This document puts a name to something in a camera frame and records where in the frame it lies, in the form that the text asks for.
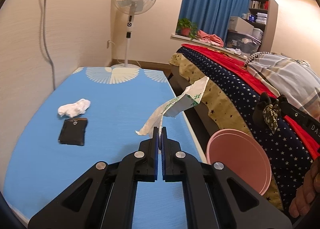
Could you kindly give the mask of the person right hand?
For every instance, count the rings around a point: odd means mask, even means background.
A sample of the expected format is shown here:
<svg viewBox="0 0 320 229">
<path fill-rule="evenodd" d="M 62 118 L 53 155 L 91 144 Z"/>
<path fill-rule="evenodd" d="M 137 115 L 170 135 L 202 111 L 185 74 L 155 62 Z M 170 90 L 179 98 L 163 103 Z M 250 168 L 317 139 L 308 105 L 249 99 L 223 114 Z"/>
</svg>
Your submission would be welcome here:
<svg viewBox="0 0 320 229">
<path fill-rule="evenodd" d="M 291 217 L 304 216 L 310 211 L 310 204 L 319 193 L 319 187 L 319 157 L 317 157 L 305 174 L 303 185 L 297 189 L 296 197 L 291 202 L 289 207 Z"/>
</svg>

